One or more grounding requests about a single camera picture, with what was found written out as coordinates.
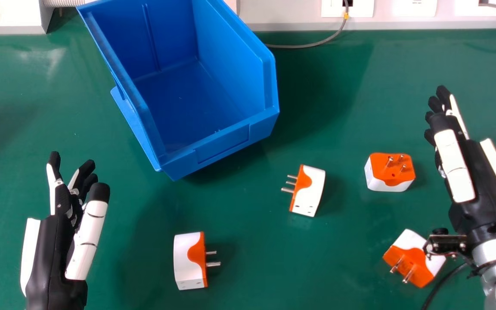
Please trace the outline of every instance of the white wall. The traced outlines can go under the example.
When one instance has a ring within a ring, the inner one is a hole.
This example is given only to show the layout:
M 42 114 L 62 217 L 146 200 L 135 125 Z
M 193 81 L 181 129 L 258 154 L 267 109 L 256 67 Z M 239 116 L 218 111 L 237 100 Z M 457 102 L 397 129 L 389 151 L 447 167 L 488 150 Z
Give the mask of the white wall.
M 496 28 L 496 17 L 455 16 L 456 0 L 438 0 L 433 18 L 393 17 L 393 1 L 375 0 L 374 17 L 350 18 L 346 29 Z M 321 0 L 238 0 L 237 6 L 240 18 L 254 31 L 335 30 L 341 22 L 340 18 L 321 18 Z

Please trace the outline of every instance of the blue plastic bin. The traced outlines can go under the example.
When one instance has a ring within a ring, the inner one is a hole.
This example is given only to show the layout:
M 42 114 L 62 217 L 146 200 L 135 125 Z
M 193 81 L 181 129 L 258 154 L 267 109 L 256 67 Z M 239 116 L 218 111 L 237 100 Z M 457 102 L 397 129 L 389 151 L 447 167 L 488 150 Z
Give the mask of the blue plastic bin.
M 270 135 L 273 54 L 223 0 L 102 0 L 78 11 L 155 170 L 177 180 Z

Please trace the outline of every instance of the bin bottom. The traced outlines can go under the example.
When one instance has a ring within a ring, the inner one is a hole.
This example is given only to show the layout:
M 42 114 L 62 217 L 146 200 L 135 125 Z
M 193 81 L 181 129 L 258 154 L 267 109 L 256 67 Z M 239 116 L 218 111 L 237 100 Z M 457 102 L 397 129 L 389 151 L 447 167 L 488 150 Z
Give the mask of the bin bottom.
M 167 153 L 244 120 L 225 89 L 195 60 L 134 80 Z

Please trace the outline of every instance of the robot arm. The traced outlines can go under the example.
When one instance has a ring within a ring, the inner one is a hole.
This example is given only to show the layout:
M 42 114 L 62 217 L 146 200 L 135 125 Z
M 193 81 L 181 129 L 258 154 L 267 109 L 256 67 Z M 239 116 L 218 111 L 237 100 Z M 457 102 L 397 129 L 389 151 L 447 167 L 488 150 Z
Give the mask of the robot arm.
M 52 152 L 46 168 L 51 215 L 26 222 L 20 286 L 27 310 L 82 310 L 87 304 L 85 279 L 99 243 L 110 188 L 98 183 L 91 160 L 76 170 L 68 186 L 60 164 L 59 153 Z
M 496 149 L 490 139 L 478 143 L 468 135 L 453 94 L 444 86 L 429 99 L 435 164 L 451 197 L 449 219 L 456 234 L 436 229 L 425 245 L 431 255 L 462 255 L 480 276 L 486 309 L 496 309 Z

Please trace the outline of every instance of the green table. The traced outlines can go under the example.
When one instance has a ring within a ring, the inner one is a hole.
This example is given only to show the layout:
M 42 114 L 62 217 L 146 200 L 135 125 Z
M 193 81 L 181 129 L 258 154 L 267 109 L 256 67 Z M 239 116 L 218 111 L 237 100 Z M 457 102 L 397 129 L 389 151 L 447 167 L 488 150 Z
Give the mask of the green table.
M 53 20 L 47 36 L 0 37 L 0 309 L 24 307 L 24 227 L 49 213 L 53 150 L 66 178 L 92 158 L 112 188 L 89 310 L 419 308 L 431 286 L 401 284 L 381 257 L 404 228 L 425 235 L 450 227 L 449 198 L 423 139 L 435 87 L 456 94 L 472 137 L 496 142 L 496 30 L 359 31 L 274 53 L 281 115 L 272 136 L 172 182 L 150 166 L 73 11 Z M 412 155 L 417 180 L 407 192 L 366 188 L 363 166 L 378 151 Z M 290 214 L 291 197 L 280 192 L 301 163 L 327 171 L 315 218 Z M 180 292 L 173 236 L 200 230 L 223 265 L 207 289 Z M 478 279 L 461 274 L 432 309 L 481 309 L 483 300 Z

